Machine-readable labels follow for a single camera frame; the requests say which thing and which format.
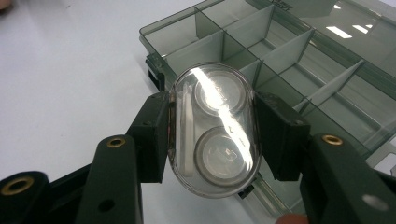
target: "circular compartment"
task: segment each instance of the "circular compartment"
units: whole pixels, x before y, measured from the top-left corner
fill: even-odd
[[[195,86],[195,101],[207,114],[218,116],[219,110],[228,109],[232,114],[243,108],[247,100],[245,86],[239,77],[230,71],[207,73],[205,84],[198,81]]]
[[[248,175],[241,151],[224,127],[213,128],[201,136],[194,161],[201,176],[219,187],[237,186]]]

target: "gray translucent tray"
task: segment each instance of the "gray translucent tray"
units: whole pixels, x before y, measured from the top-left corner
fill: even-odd
[[[140,31],[148,69],[170,89],[187,68],[225,63],[255,91],[282,97],[311,133],[347,139],[364,159],[396,133],[396,80],[326,35],[265,0],[209,0]],[[253,183],[275,216],[303,212],[298,183],[275,181],[264,162]]]

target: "clear lid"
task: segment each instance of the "clear lid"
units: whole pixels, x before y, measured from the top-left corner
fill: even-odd
[[[169,159],[191,192],[227,197],[250,184],[261,161],[253,116],[253,90],[233,68],[199,64],[171,90]]]

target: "white background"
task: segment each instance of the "white background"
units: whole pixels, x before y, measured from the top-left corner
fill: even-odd
[[[13,1],[0,17],[0,179],[37,170],[53,181],[125,133],[156,92],[139,29],[198,2]],[[168,165],[161,185],[142,187],[146,223],[274,222],[251,198],[187,192]]]

